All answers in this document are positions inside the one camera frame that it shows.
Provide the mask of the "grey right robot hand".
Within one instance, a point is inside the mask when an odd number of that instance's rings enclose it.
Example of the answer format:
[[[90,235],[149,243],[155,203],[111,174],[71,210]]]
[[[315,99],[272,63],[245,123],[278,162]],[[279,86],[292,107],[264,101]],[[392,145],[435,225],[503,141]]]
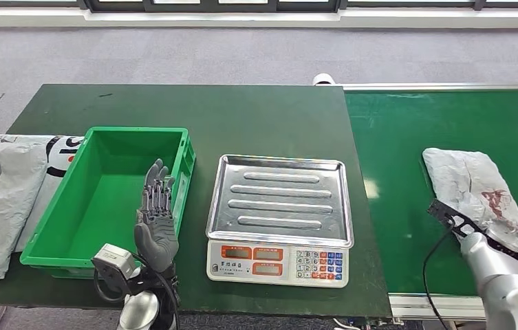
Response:
[[[516,227],[492,225],[486,230],[486,234],[510,251],[518,253],[518,229]]]

